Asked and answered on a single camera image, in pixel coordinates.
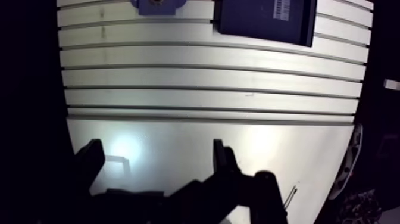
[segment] white panel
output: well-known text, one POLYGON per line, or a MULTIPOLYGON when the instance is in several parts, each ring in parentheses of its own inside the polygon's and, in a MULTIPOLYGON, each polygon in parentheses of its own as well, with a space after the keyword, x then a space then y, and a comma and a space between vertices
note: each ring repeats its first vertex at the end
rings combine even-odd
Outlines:
POLYGON ((353 116, 252 113, 235 111, 196 111, 196 110, 145 110, 109 108, 68 108, 69 115, 75 116, 123 116, 123 117, 163 117, 178 119, 228 119, 228 120, 280 120, 303 122, 353 122, 353 116))
POLYGON ((253 49, 203 46, 124 46, 61 51, 61 65, 235 66, 363 79, 365 66, 323 58, 253 49))
POLYGON ((67 5, 74 5, 87 2, 96 2, 99 0, 57 0, 57 7, 64 7, 67 5))
POLYGON ((62 71, 64 86, 242 88, 359 97, 361 83, 256 71, 129 68, 62 71))
POLYGON ((371 31, 328 18, 316 17, 315 33, 347 39, 349 41, 370 44, 371 31))
MULTIPOLYGON (((90 191, 165 191, 170 195, 193 179, 213 173, 213 139, 235 152, 247 175, 270 170, 283 199, 297 186, 287 218, 314 223, 338 172, 352 126, 239 125, 224 123, 68 120, 75 152, 101 139, 106 162, 90 191)), ((250 224, 248 210, 236 208, 232 224, 250 224)))
MULTIPOLYGON (((72 8, 58 12, 58 25, 69 26, 75 24, 96 23, 102 21, 136 20, 141 18, 191 18, 213 19, 214 2, 188 1, 177 9, 175 16, 142 17, 138 9, 129 2, 92 5, 72 8)), ((372 13, 352 5, 335 0, 318 0, 317 12, 353 21, 364 26, 372 26, 372 13)))
POLYGON ((132 6, 130 2, 71 8, 57 12, 58 26, 149 18, 212 20, 214 16, 214 3, 208 1, 188 1, 184 6, 176 10, 175 15, 142 16, 138 12, 139 10, 132 6))
POLYGON ((366 1, 366 0, 345 0, 351 3, 354 3, 356 5, 360 5, 362 7, 368 8, 369 10, 373 10, 374 9, 374 4, 370 1, 366 1))
POLYGON ((235 44, 301 54, 321 54, 367 62, 368 49, 348 43, 314 37, 312 48, 257 38, 222 35, 212 24, 125 24, 62 30, 60 46, 123 42, 191 42, 235 44))
POLYGON ((170 89, 71 89, 65 91, 65 98, 70 105, 202 107, 327 113, 355 113, 358 103, 355 99, 170 89))
POLYGON ((317 12, 349 20, 364 26, 372 26, 372 13, 335 0, 318 0, 317 12))

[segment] black surface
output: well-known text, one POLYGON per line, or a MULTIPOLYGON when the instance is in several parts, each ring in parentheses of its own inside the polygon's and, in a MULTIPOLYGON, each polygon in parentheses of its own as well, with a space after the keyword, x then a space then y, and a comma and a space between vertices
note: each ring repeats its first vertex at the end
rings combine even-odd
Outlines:
POLYGON ((72 147, 58 56, 56 1, 2 5, 1 223, 63 215, 72 147))
POLYGON ((315 8, 316 0, 223 0, 219 31, 228 35, 311 46, 315 8), (287 20, 274 17, 275 2, 290 2, 287 4, 287 20))

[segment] label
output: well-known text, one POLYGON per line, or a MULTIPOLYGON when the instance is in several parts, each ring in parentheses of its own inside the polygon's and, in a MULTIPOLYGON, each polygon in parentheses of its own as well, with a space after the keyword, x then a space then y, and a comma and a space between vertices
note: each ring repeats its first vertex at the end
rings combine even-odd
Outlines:
POLYGON ((289 21, 290 0, 275 0, 274 19, 289 21))

